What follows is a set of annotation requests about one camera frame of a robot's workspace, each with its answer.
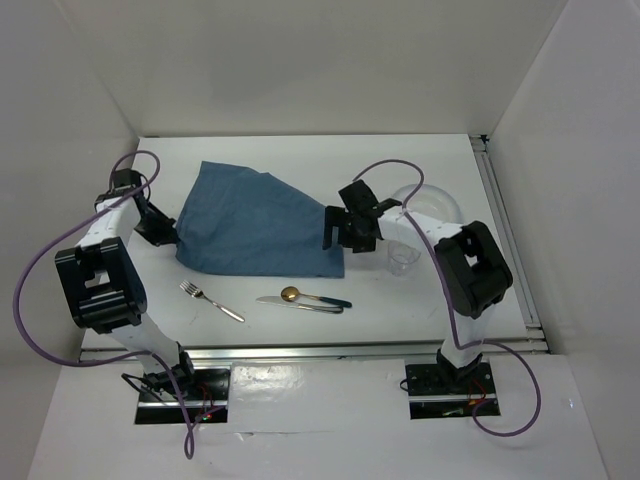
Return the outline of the blue cloth napkin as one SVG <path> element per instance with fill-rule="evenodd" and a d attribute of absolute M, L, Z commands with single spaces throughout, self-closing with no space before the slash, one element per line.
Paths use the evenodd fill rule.
<path fill-rule="evenodd" d="M 342 278 L 322 248 L 325 206 L 269 173 L 203 162 L 179 215 L 176 259 L 220 276 Z"/>

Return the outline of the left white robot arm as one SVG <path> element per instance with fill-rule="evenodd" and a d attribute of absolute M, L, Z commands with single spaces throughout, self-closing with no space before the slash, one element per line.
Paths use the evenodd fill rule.
<path fill-rule="evenodd" d="M 184 399 L 196 390 L 198 376 L 184 348 L 147 313 L 146 291 L 127 250 L 133 233 L 155 247 L 178 242 L 175 221 L 135 191 L 143 180 L 132 169 L 115 172 L 95 202 L 101 217 L 75 247 L 56 254 L 55 266 L 76 325 L 134 353 L 152 391 Z"/>

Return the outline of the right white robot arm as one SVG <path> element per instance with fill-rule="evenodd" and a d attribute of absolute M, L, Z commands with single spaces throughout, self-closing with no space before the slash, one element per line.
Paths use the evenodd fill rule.
<path fill-rule="evenodd" d="M 339 191 L 343 205 L 324 214 L 323 248 L 337 244 L 354 253 L 395 241 L 430 256 L 444 293 L 449 332 L 436 354 L 436 379 L 448 392 L 469 383 L 482 358 L 482 345 L 495 306 L 513 276 L 489 228 L 415 213 L 406 204 L 380 201 L 362 180 Z"/>

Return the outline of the silver fork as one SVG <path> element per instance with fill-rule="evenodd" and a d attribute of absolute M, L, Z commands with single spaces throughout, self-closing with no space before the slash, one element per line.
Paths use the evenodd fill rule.
<path fill-rule="evenodd" d="M 199 287 L 197 287 L 196 285 L 194 285 L 190 281 L 186 281 L 186 280 L 182 281 L 179 284 L 179 287 L 185 293 L 187 293 L 190 297 L 206 301 L 207 303 L 209 303 L 210 305 L 212 305 L 213 307 L 215 307 L 216 309 L 218 309 L 219 311 L 221 311 L 222 313 L 224 313 L 228 317 L 232 318 L 234 321 L 236 321 L 238 323 L 244 323 L 245 322 L 245 318 L 242 315 L 240 315 L 240 314 L 236 313 L 235 311 L 231 310 L 230 308 L 220 304 L 219 302 L 216 302 L 216 301 L 212 300 L 211 298 L 209 298 L 204 293 L 204 291 L 202 289 L 200 289 Z"/>

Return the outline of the clear plastic cup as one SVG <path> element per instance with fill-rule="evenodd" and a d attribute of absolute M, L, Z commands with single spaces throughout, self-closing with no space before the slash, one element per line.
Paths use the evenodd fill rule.
<path fill-rule="evenodd" d="M 404 243 L 390 241 L 388 244 L 388 271 L 395 277 L 407 276 L 417 265 L 421 252 Z"/>

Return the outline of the clear glass bowl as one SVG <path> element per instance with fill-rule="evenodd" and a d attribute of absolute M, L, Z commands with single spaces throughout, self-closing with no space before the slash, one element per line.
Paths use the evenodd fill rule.
<path fill-rule="evenodd" d="M 419 230 L 433 243 L 441 238 L 451 238 L 462 230 L 462 214 L 457 201 L 445 190 L 409 184 L 397 190 L 392 197 L 406 203 L 411 218 Z"/>

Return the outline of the silver table knife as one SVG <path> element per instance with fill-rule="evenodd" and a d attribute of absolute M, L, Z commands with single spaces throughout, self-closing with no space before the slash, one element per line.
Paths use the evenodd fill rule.
<path fill-rule="evenodd" d="M 277 296 L 258 297 L 256 299 L 256 302 L 260 304 L 274 305 L 274 306 L 313 311 L 313 312 L 319 312 L 319 313 L 328 313 L 328 314 L 341 314 L 344 311 L 344 308 L 340 306 L 310 305 L 310 304 L 300 303 L 296 301 L 287 301 Z"/>

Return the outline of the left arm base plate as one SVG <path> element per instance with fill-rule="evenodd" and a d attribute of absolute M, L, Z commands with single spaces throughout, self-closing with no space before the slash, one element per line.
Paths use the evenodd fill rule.
<path fill-rule="evenodd" d="M 121 378 L 138 393 L 136 425 L 170 425 L 183 422 L 177 399 L 168 391 L 154 391 L 143 378 L 123 373 Z M 195 385 L 183 393 L 191 422 L 222 424 L 228 420 L 231 369 L 229 367 L 195 370 Z"/>

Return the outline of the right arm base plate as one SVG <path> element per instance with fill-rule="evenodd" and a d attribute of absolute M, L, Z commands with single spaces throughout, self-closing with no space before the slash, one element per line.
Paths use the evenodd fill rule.
<path fill-rule="evenodd" d="M 436 364 L 408 364 L 399 387 L 408 396 L 412 420 L 500 416 L 500 406 L 488 362 L 482 362 L 467 378 L 447 383 Z"/>

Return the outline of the aluminium front rail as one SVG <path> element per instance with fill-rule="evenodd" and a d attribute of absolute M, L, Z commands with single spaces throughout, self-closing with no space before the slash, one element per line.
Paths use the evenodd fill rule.
<path fill-rule="evenodd" d="M 439 348 L 439 341 L 428 341 L 338 345 L 185 348 L 185 351 L 194 362 L 233 362 L 429 356 L 434 355 Z"/>

